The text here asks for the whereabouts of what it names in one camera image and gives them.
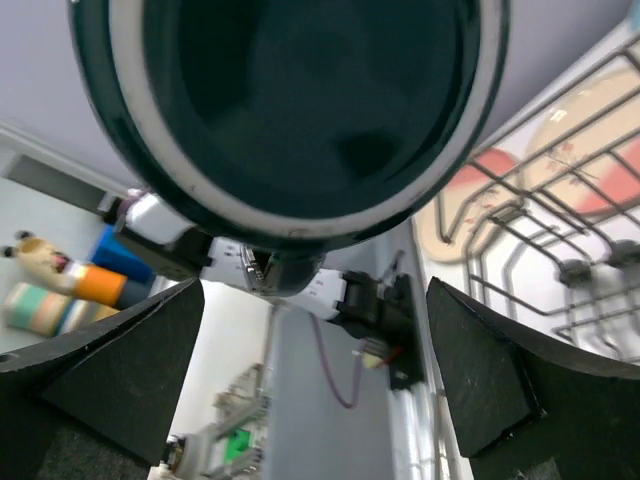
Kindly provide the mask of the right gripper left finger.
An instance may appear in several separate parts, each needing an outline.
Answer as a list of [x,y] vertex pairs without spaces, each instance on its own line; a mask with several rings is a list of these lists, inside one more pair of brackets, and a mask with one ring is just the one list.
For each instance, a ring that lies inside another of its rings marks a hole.
[[165,448],[204,310],[199,280],[1,356],[4,479],[144,479]]

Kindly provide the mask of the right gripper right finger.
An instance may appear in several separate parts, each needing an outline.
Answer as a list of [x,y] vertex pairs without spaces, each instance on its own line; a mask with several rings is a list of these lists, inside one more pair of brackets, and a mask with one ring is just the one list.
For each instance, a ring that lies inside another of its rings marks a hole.
[[475,478],[638,478],[638,366],[556,340],[437,278],[426,303]]

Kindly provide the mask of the dark green mug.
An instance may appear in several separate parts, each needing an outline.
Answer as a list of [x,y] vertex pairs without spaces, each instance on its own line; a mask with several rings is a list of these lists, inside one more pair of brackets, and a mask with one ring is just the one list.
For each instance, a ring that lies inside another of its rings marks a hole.
[[221,239],[239,285],[301,291],[325,255],[428,203],[477,143],[507,1],[74,1],[93,113],[147,193],[122,241],[184,279]]

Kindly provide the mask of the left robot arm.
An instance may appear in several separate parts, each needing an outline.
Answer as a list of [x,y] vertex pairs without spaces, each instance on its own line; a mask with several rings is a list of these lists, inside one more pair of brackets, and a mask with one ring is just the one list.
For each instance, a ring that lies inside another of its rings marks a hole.
[[304,309],[355,338],[381,333],[387,313],[380,282],[364,272],[324,266],[325,257],[286,257],[214,237],[146,189],[107,194],[98,211],[118,242],[160,275],[223,283]]

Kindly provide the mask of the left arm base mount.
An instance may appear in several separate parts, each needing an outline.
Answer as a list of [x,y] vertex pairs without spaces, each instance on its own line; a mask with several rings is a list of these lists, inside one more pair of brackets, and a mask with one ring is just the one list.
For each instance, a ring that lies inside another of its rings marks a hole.
[[409,390],[425,380],[420,340],[420,321],[415,310],[411,278],[398,275],[383,292],[382,333],[391,352],[383,359],[388,367],[390,389]]

